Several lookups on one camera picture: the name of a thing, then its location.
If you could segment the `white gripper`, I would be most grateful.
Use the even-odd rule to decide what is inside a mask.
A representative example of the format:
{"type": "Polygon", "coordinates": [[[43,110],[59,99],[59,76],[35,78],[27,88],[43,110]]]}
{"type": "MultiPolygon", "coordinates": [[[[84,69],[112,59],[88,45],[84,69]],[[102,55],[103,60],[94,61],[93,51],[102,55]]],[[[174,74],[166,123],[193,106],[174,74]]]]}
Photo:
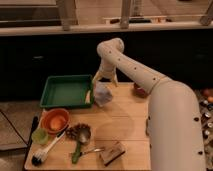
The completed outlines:
{"type": "Polygon", "coordinates": [[[99,81],[102,78],[112,79],[112,83],[118,87],[118,79],[116,75],[116,67],[105,59],[101,60],[99,71],[96,72],[92,82],[99,81]]]}

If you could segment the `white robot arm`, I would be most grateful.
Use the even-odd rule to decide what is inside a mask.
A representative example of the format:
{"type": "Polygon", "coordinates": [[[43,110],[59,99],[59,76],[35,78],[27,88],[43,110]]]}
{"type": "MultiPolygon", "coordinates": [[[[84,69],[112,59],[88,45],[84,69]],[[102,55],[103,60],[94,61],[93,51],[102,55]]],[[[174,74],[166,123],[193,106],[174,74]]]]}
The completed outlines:
{"type": "Polygon", "coordinates": [[[148,133],[151,171],[206,171],[199,102],[186,84],[123,54],[120,38],[97,45],[95,78],[116,79],[121,71],[150,95],[148,133]]]}

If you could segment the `red object behind arm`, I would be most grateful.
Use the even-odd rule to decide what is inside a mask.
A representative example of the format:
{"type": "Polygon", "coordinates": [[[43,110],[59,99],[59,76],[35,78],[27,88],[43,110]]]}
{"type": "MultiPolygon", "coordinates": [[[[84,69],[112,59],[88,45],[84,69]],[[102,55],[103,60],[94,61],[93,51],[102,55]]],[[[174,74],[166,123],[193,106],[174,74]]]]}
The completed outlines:
{"type": "Polygon", "coordinates": [[[145,92],[145,90],[141,87],[139,87],[137,84],[134,84],[134,91],[135,93],[142,97],[142,98],[146,98],[148,96],[148,94],[145,92]]]}

